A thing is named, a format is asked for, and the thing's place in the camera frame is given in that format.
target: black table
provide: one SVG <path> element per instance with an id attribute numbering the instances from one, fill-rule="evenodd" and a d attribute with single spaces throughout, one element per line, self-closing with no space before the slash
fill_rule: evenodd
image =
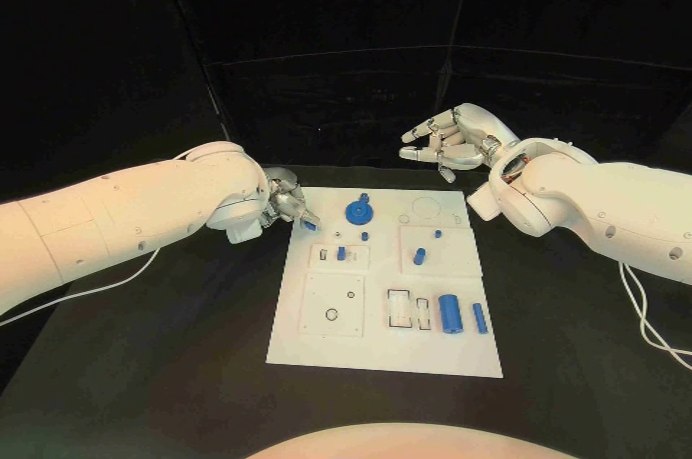
<path id="1" fill-rule="evenodd" d="M 486 177 L 293 169 L 306 186 L 467 194 Z M 290 225 L 237 246 L 205 229 L 58 308 L 0 400 L 0 457 L 243 457 L 367 422 L 460 425 L 589 458 L 689 457 L 692 374 L 642 341 L 616 263 L 570 231 L 537 239 L 470 217 L 505 379 L 266 364 Z M 692 289 L 640 276 L 655 325 L 691 346 Z"/>

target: cable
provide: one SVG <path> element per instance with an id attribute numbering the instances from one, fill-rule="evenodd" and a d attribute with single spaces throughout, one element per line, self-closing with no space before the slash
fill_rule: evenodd
<path id="1" fill-rule="evenodd" d="M 192 149 L 188 149 L 185 152 L 182 152 L 175 158 L 173 160 L 176 159 L 181 159 L 182 157 L 185 157 L 199 146 L 194 147 Z M 22 314 L 18 314 L 15 317 L 10 317 L 10 319 L 8 319 L 6 321 L 0 322 L 0 327 L 3 327 L 5 325 L 8 325 L 10 322 L 15 322 L 18 319 L 22 319 L 23 317 L 29 316 L 31 314 L 33 314 L 35 312 L 41 311 L 42 309 L 45 309 L 46 307 L 51 307 L 52 305 L 67 301 L 68 299 L 74 299 L 75 297 L 81 297 L 81 296 L 87 296 L 88 294 L 94 294 L 95 292 L 101 292 L 101 291 L 106 291 L 107 289 L 113 289 L 114 287 L 119 287 L 121 286 L 123 284 L 126 284 L 127 282 L 130 282 L 143 272 L 145 272 L 145 269 L 149 267 L 149 265 L 152 264 L 152 261 L 155 260 L 155 257 L 156 255 L 159 254 L 159 251 L 162 249 L 157 249 L 155 251 L 155 253 L 152 254 L 152 257 L 149 258 L 149 261 L 147 263 L 142 266 L 140 270 L 124 280 L 124 281 L 120 281 L 120 282 L 116 282 L 114 284 L 108 285 L 108 286 L 104 286 L 104 287 L 98 287 L 97 289 L 91 289 L 91 291 L 84 291 L 84 292 L 78 292 L 77 294 L 71 294 L 70 296 L 65 296 L 65 297 L 61 297 L 59 299 L 57 299 L 55 301 L 51 301 L 48 304 L 44 304 L 42 306 L 33 308 L 31 311 L 26 311 L 23 312 Z"/>
<path id="2" fill-rule="evenodd" d="M 664 351 L 668 351 L 668 353 L 674 356 L 674 359 L 689 369 L 692 370 L 692 365 L 685 362 L 685 360 L 681 358 L 681 354 L 684 355 L 692 355 L 692 351 L 687 351 L 684 349 L 674 349 L 664 337 L 661 337 L 661 334 L 658 333 L 656 329 L 651 325 L 648 319 L 646 319 L 646 312 L 649 308 L 649 301 L 646 298 L 646 291 L 645 287 L 642 286 L 642 283 L 639 282 L 638 276 L 635 275 L 635 272 L 630 269 L 630 266 L 627 264 L 623 264 L 619 262 L 619 268 L 620 268 L 620 278 L 623 279 L 623 284 L 625 284 L 625 289 L 627 290 L 627 295 L 630 296 L 632 304 L 635 306 L 635 310 L 638 311 L 639 314 L 639 330 L 642 333 L 642 337 L 645 338 L 645 341 L 656 347 L 658 349 L 662 349 Z M 635 283 L 638 284 L 639 287 L 639 292 L 642 293 L 642 308 L 639 307 L 638 300 L 635 299 L 635 294 L 632 293 L 630 285 L 627 284 L 627 279 L 625 277 L 625 271 L 627 270 L 627 273 L 632 276 L 632 279 L 635 280 Z M 652 332 L 652 334 L 656 336 L 656 339 L 659 339 L 661 344 L 656 344 L 651 339 L 649 336 L 646 335 L 646 329 Z"/>

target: robotic hand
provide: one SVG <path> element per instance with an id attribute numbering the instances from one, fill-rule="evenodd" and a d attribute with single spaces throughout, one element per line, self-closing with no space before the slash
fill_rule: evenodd
<path id="1" fill-rule="evenodd" d="M 0 314 L 186 238 L 205 224 L 225 230 L 237 244 L 258 237 L 279 218 L 320 227 L 296 175 L 264 170 L 243 147 L 225 141 L 2 204 Z"/>
<path id="2" fill-rule="evenodd" d="M 571 229 L 589 247 L 639 269 L 692 284 L 692 176 L 638 164 L 599 164 L 571 143 L 519 140 L 498 117 L 462 104 L 407 132 L 430 134 L 429 147 L 407 146 L 405 159 L 452 169 L 491 167 L 469 205 L 488 221 L 501 213 L 516 228 L 542 236 Z"/>

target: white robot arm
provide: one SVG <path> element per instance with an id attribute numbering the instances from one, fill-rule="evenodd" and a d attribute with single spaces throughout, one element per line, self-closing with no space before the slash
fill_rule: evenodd
<path id="1" fill-rule="evenodd" d="M 450 169 L 491 167 L 469 197 L 485 220 L 501 213 L 521 231 L 571 229 L 589 247 L 626 264 L 692 284 L 692 176 L 638 164 L 599 164 L 571 143 L 519 140 L 498 117 L 473 104 L 434 116 L 403 136 L 430 134 L 430 146 L 407 146 L 405 159 Z"/>
<path id="2" fill-rule="evenodd" d="M 150 253 L 206 224 L 231 243 L 281 218 L 320 227 L 296 175 L 263 170 L 231 142 L 0 205 L 0 314 L 80 277 Z"/>

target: hole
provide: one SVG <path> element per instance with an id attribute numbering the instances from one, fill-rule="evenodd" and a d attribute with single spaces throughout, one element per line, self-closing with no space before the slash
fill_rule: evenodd
<path id="1" fill-rule="evenodd" d="M 671 257 L 671 259 L 676 261 L 682 257 L 682 249 L 679 247 L 674 247 L 671 249 L 668 257 Z"/>

